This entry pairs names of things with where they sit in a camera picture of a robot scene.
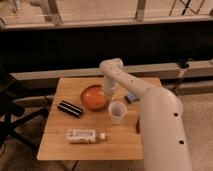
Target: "black chair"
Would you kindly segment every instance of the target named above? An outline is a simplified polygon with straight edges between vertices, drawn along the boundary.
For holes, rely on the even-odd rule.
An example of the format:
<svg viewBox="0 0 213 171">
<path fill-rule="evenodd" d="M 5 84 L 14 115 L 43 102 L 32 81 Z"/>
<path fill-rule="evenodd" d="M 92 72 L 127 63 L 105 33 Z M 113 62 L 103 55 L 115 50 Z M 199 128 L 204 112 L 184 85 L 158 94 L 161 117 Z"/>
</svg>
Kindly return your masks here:
<svg viewBox="0 0 213 171">
<path fill-rule="evenodd" d="M 0 148 L 7 137 L 12 136 L 33 150 L 38 149 L 37 145 L 18 134 L 15 129 L 36 116 L 42 115 L 47 117 L 47 108 L 42 108 L 14 122 L 11 120 L 11 115 L 20 117 L 25 111 L 22 106 L 15 104 L 13 101 L 30 95 L 30 91 L 8 74 L 0 65 L 0 117 L 4 117 L 3 121 L 0 121 Z"/>
</svg>

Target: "white cup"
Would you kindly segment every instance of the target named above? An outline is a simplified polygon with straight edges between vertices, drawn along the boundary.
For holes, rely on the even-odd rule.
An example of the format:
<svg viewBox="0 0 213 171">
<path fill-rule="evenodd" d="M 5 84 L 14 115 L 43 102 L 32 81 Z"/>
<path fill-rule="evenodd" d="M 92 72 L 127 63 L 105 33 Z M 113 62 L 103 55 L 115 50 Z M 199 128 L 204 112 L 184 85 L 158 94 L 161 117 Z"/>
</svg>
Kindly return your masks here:
<svg viewBox="0 0 213 171">
<path fill-rule="evenodd" d="M 114 124 L 119 124 L 127 113 L 127 107 L 124 103 L 115 101 L 109 105 L 108 112 L 112 122 Z"/>
</svg>

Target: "floor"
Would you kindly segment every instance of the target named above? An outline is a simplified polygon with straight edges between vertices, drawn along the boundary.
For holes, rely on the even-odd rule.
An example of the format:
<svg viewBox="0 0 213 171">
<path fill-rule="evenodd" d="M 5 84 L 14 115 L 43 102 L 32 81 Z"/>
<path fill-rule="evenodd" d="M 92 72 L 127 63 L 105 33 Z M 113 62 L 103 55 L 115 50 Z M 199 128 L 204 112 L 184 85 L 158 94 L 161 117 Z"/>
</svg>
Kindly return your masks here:
<svg viewBox="0 0 213 171">
<path fill-rule="evenodd" d="M 31 6 L 27 0 L 20 1 L 18 13 L 12 13 L 9 0 L 0 0 L 0 17 L 7 24 L 44 23 L 44 17 L 39 7 Z M 169 16 L 175 0 L 146 0 L 145 17 Z M 177 0 L 172 16 L 181 15 L 187 0 Z M 63 22 L 88 21 L 105 19 L 134 18 L 137 0 L 57 0 L 57 5 Z M 194 11 L 200 7 L 202 0 L 192 0 L 190 8 Z M 199 14 L 208 14 L 212 9 L 213 1 L 205 0 Z M 195 15 L 187 10 L 186 15 Z"/>
<path fill-rule="evenodd" d="M 189 151 L 194 171 L 213 170 L 213 93 L 182 95 L 184 104 L 183 122 L 188 138 Z M 26 113 L 35 110 L 29 108 Z M 38 117 L 18 131 L 39 143 L 45 119 Z M 16 140 L 6 141 L 5 153 L 0 157 L 1 171 L 62 171 L 72 170 L 72 161 L 37 161 L 32 152 Z M 80 161 L 76 171 L 143 171 L 143 161 Z"/>
</svg>

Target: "paper cup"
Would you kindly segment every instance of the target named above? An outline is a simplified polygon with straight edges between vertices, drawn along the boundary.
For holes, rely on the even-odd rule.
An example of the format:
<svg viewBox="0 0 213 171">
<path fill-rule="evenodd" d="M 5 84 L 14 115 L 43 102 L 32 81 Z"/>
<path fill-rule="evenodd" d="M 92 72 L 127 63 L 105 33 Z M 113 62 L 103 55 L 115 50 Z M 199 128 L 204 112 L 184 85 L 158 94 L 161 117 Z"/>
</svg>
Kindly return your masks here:
<svg viewBox="0 0 213 171">
<path fill-rule="evenodd" d="M 115 101 L 109 105 L 108 112 L 112 122 L 114 124 L 119 124 L 127 113 L 127 107 L 124 103 Z"/>
</svg>

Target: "black object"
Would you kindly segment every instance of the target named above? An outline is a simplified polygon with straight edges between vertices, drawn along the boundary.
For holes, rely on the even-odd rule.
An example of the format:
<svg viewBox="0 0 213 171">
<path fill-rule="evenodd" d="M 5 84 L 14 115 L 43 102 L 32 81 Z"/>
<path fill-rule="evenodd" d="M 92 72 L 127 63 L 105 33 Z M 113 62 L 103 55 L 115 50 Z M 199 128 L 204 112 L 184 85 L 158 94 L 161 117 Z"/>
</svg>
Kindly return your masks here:
<svg viewBox="0 0 213 171">
<path fill-rule="evenodd" d="M 18 134 L 15 129 L 36 116 L 42 115 L 47 117 L 47 108 L 42 108 L 14 122 L 11 121 L 11 115 L 19 117 L 22 116 L 25 111 L 22 106 L 15 104 L 13 100 L 27 97 L 27 95 L 29 95 L 28 93 L 28 90 L 14 77 L 8 74 L 0 65 L 0 117 L 4 116 L 3 121 L 0 121 L 0 148 L 7 139 L 7 136 L 10 135 L 33 150 L 38 149 L 37 145 L 32 144 L 26 138 Z"/>
<path fill-rule="evenodd" d="M 189 64 L 185 58 L 179 58 L 178 65 L 181 67 L 181 69 L 189 68 Z"/>
<path fill-rule="evenodd" d="M 62 101 L 59 105 L 58 105 L 58 109 L 66 112 L 76 118 L 79 118 L 81 116 L 81 114 L 83 113 L 83 110 L 69 102 L 66 101 Z"/>
</svg>

